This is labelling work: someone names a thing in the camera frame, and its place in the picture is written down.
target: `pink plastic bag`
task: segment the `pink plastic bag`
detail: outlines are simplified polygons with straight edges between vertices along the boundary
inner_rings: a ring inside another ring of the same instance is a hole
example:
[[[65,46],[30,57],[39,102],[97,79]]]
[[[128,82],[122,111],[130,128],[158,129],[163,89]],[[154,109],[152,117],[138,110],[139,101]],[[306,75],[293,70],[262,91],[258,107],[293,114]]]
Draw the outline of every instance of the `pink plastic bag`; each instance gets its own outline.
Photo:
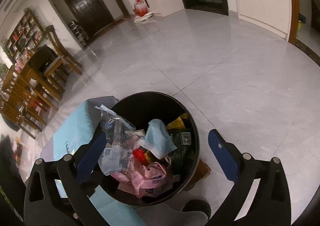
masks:
[[[130,157],[130,160],[126,175],[124,171],[111,173],[111,176],[120,182],[120,188],[127,189],[122,189],[123,191],[132,192],[132,186],[135,195],[141,198],[146,194],[146,189],[152,192],[150,189],[160,188],[168,183],[167,172],[158,162],[151,163],[145,167],[133,156]]]

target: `face mask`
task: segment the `face mask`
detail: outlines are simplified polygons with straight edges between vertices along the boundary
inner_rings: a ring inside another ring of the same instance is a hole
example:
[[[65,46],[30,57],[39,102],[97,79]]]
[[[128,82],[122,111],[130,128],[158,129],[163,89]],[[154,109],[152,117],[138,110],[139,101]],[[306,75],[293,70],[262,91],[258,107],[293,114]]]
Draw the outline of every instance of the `face mask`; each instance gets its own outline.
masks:
[[[153,119],[149,122],[147,133],[138,140],[138,143],[151,151],[158,159],[177,149],[170,138],[164,123],[159,119]]]

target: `doormat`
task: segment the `doormat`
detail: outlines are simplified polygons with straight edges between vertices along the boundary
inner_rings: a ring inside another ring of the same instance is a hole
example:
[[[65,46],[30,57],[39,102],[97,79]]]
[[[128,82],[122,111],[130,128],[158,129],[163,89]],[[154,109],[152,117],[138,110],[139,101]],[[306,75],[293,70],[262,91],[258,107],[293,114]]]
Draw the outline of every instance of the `doormat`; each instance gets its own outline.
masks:
[[[108,26],[104,27],[102,30],[98,31],[96,34],[94,34],[88,41],[87,46],[88,47],[92,42],[94,42],[97,38],[101,37],[108,31],[112,30],[113,28],[119,26],[121,23],[131,19],[131,17],[122,17],[121,19],[114,21],[113,23],[109,24]]]

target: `wooden door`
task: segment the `wooden door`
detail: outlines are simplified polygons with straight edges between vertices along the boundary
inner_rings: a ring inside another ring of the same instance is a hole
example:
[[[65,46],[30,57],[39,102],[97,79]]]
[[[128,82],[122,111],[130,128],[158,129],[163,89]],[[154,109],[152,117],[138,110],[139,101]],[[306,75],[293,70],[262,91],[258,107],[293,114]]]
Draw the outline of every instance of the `wooden door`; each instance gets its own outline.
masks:
[[[114,22],[103,0],[65,0],[88,36]]]

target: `black trash can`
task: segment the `black trash can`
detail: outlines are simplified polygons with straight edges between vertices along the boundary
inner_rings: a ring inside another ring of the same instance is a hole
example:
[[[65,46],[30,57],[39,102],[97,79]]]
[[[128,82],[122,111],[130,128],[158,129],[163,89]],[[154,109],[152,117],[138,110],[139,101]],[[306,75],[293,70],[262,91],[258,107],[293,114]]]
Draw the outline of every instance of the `black trash can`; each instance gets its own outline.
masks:
[[[172,189],[156,198],[147,196],[137,198],[135,195],[118,190],[119,182],[110,175],[103,179],[101,187],[104,191],[119,202],[134,206],[159,204],[179,193],[192,178],[199,161],[199,135],[189,111],[175,98],[159,92],[141,92],[130,95],[116,103],[112,110],[130,121],[136,129],[145,129],[145,131],[152,119],[160,119],[164,124],[169,124],[181,114],[187,113],[188,121],[185,122],[185,126],[191,130],[193,156],[192,159],[188,159],[190,162],[187,163],[181,180],[173,183]]]

